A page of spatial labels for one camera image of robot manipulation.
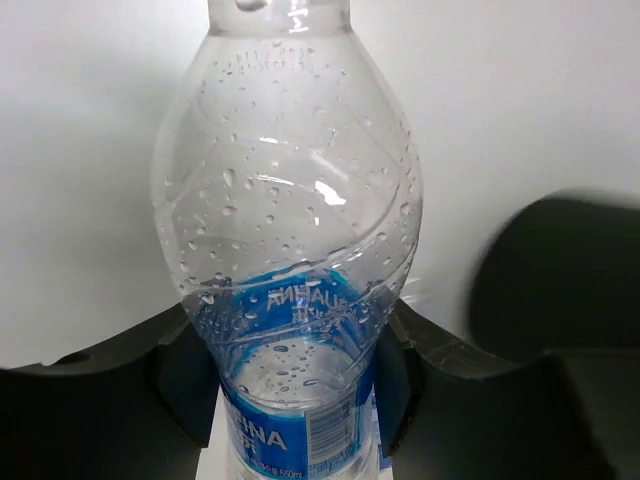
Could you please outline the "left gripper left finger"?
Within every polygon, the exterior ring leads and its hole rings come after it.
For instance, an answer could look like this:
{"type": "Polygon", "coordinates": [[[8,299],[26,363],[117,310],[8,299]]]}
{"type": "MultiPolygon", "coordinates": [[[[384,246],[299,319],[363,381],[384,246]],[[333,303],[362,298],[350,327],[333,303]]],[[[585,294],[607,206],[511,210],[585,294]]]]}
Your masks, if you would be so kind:
{"type": "Polygon", "coordinates": [[[181,305],[50,366],[1,372],[4,479],[193,479],[219,387],[181,305]]]}

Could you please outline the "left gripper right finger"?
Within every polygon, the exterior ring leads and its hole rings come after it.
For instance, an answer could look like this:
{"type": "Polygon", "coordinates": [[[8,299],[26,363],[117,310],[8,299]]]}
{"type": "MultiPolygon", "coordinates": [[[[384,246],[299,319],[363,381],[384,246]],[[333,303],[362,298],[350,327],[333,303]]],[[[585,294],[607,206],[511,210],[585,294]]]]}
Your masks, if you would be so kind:
{"type": "Polygon", "coordinates": [[[403,302],[375,350],[381,445],[398,479],[635,479],[639,353],[517,364],[403,302]]]}

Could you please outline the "clear bottle light blue label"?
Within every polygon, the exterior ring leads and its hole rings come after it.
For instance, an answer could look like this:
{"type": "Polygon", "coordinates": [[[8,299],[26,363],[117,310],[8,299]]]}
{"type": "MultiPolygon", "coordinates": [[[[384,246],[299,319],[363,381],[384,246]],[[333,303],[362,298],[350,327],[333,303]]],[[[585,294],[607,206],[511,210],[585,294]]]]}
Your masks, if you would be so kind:
{"type": "Polygon", "coordinates": [[[375,479],[374,351],[413,262],[410,127],[346,1],[212,1],[152,202],[219,372],[230,479],[375,479]]]}

